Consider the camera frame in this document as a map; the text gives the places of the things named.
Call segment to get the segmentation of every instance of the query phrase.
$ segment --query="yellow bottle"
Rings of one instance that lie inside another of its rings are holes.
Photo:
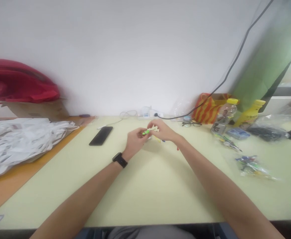
[[[266,101],[255,100],[253,105],[241,114],[241,116],[234,124],[234,127],[240,127],[243,130],[247,130],[248,127],[251,126],[257,119],[258,111],[265,103]]]

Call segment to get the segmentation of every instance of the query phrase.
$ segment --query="finger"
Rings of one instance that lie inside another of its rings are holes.
[[[138,138],[143,138],[143,134],[142,133],[137,133]]]
[[[150,121],[150,123],[148,124],[147,128],[152,128],[153,127],[153,120]]]
[[[147,131],[147,129],[146,128],[137,128],[137,129],[133,130],[132,132],[143,133],[144,131]]]
[[[148,124],[147,128],[149,129],[149,128],[152,128],[153,126],[154,126],[154,127],[157,126],[157,127],[159,128],[159,125],[157,124],[157,122],[158,122],[157,119],[152,120],[152,121]]]
[[[142,137],[142,139],[140,139],[143,143],[145,143],[148,138],[150,137],[150,134],[146,134],[144,137]]]
[[[158,131],[155,131],[155,130],[150,130],[149,135],[154,135],[155,137],[159,138],[158,136],[160,135],[160,133]]]

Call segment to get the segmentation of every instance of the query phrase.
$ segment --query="red bag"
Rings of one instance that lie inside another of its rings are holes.
[[[202,104],[208,96],[209,93],[200,94],[195,107]],[[227,99],[231,97],[232,95],[230,94],[213,94],[201,107],[193,111],[192,118],[201,124],[213,124],[216,120],[219,108],[221,108],[226,103]]]
[[[48,77],[23,63],[0,59],[0,101],[41,103],[59,98]]]

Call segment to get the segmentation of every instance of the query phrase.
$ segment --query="hand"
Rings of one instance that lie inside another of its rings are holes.
[[[150,134],[142,135],[146,128],[137,128],[128,133],[127,146],[122,153],[122,157],[127,162],[140,151]]]
[[[161,140],[174,142],[179,136],[179,134],[174,132],[161,119],[154,119],[148,124],[148,128],[152,128],[153,126],[157,126],[159,131],[151,130],[149,134],[154,135]]]

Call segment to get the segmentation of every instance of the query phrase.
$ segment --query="orange striped bag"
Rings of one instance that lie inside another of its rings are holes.
[[[208,96],[208,93],[200,94],[195,107],[202,104]],[[192,118],[201,124],[213,124],[216,120],[219,108],[221,108],[231,96],[231,94],[213,94],[201,107],[193,111]]]

